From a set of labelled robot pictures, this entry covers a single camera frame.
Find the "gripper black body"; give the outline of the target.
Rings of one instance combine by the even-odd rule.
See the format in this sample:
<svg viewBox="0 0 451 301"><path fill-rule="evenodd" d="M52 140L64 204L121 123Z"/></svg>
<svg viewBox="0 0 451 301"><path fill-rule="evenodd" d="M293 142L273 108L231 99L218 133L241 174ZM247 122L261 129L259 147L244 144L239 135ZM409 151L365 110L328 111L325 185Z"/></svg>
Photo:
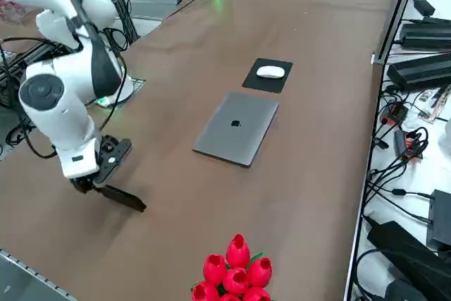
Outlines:
<svg viewBox="0 0 451 301"><path fill-rule="evenodd" d="M111 135L102 137L97 164L99 170L92 175L92 182L97 187L104 186L110 177L118 170L123 160L132 149L130 139L118 140Z"/></svg>

